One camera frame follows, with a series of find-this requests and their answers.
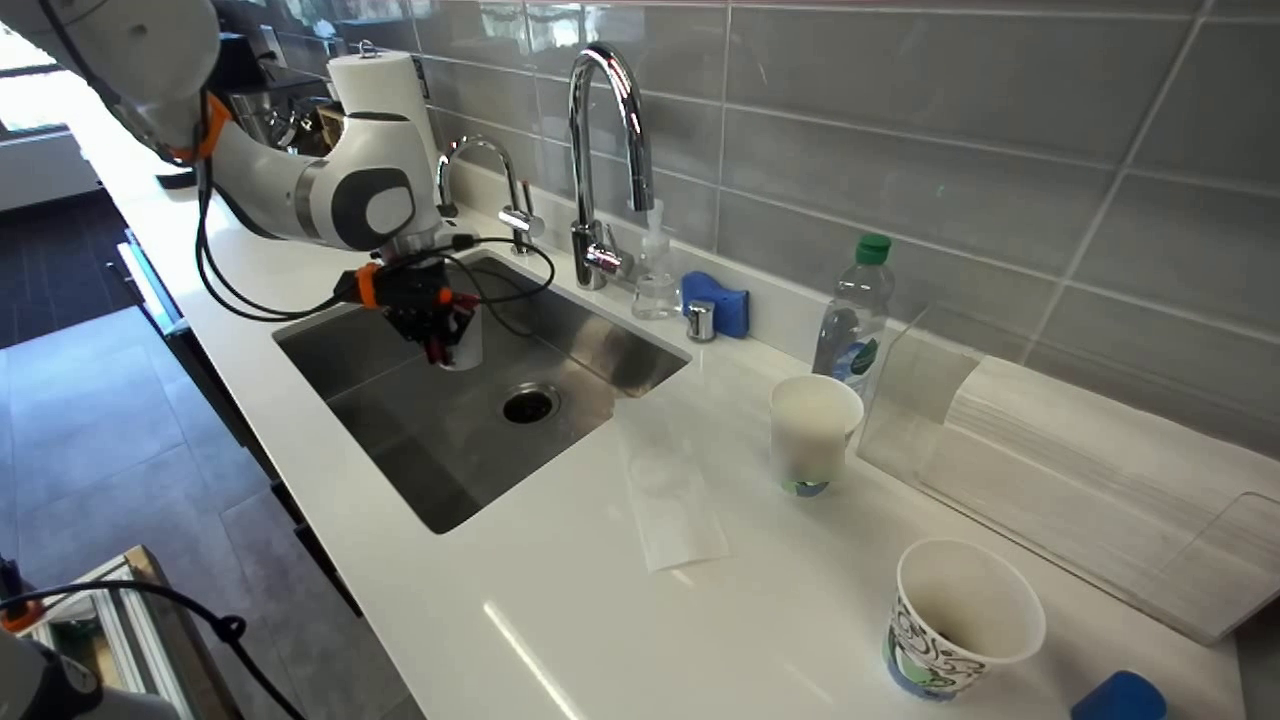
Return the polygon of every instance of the plastic bottle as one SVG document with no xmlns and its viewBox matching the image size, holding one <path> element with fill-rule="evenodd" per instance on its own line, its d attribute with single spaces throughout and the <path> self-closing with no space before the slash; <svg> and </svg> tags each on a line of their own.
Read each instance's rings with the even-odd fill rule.
<svg viewBox="0 0 1280 720">
<path fill-rule="evenodd" d="M 836 296 L 822 311 L 812 374 L 864 385 L 881 356 L 881 331 L 893 302 L 893 274 L 883 270 L 893 241 L 864 234 Z"/>
<path fill-rule="evenodd" d="M 649 234 L 638 241 L 637 256 L 637 305 L 632 311 L 638 321 L 659 321 L 679 311 L 679 282 L 670 270 L 670 243 L 663 238 L 663 200 L 652 205 L 649 213 Z"/>
</svg>

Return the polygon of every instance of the water bottle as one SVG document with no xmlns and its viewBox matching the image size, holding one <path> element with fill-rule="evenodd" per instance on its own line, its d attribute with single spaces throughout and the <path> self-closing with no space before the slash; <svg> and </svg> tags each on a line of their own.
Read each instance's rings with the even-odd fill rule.
<svg viewBox="0 0 1280 720">
<path fill-rule="evenodd" d="M 881 356 L 881 331 L 893 302 L 883 270 L 893 241 L 864 234 L 815 338 L 812 374 L 864 385 Z"/>
</svg>

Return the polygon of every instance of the cup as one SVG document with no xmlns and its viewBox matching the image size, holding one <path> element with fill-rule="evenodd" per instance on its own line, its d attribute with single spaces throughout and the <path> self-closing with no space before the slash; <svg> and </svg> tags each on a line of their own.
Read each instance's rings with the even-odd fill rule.
<svg viewBox="0 0 1280 720">
<path fill-rule="evenodd" d="M 889 671 L 905 692 L 957 701 L 1040 643 L 1042 605 L 999 558 L 958 542 L 918 542 L 894 561 Z"/>
<path fill-rule="evenodd" d="M 815 497 L 864 425 L 864 402 L 832 377 L 791 377 L 772 390 L 772 473 L 785 490 Z"/>
</svg>

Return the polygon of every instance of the white countertop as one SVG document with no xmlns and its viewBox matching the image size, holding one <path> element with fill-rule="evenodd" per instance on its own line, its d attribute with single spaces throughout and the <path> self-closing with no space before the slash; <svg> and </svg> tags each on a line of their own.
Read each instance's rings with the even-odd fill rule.
<svg viewBox="0 0 1280 720">
<path fill-rule="evenodd" d="M 430 720 L 1029 720 L 1069 718 L 1114 668 L 1156 682 L 1171 718 L 1244 718 L 1235 650 L 1166 633 L 855 456 L 815 502 L 781 492 L 763 469 L 763 396 L 803 363 L 749 339 L 691 347 L 677 321 L 644 331 L 691 353 L 688 370 L 627 414 L 659 414 L 691 462 L 609 422 L 463 530 L 430 536 L 287 363 L 277 327 L 223 318 L 201 292 L 195 200 L 160 191 L 156 161 L 101 106 L 80 99 L 72 128 Z M 211 249 L 254 302 L 292 308 L 361 265 L 356 254 L 254 241 L 218 205 Z M 627 318 L 617 296 L 572 290 L 572 274 L 554 292 Z M 644 572 L 625 490 L 637 469 L 705 478 L 723 536 L 716 561 Z M 1042 651 L 957 705 L 913 701 L 883 671 L 893 563 L 918 536 L 995 548 L 1048 605 Z"/>
</svg>

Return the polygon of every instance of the dark floor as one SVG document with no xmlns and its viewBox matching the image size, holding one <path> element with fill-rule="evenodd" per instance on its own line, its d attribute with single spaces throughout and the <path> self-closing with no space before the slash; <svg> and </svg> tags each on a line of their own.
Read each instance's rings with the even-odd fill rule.
<svg viewBox="0 0 1280 720">
<path fill-rule="evenodd" d="M 59 585 L 128 544 L 180 593 L 246 618 L 246 650 L 308 718 L 418 718 L 266 478 L 133 308 L 0 353 L 0 558 Z M 279 718 L 206 650 L 246 720 Z"/>
<path fill-rule="evenodd" d="M 105 191 L 0 213 L 0 347 L 122 308 L 118 238 Z"/>
</svg>

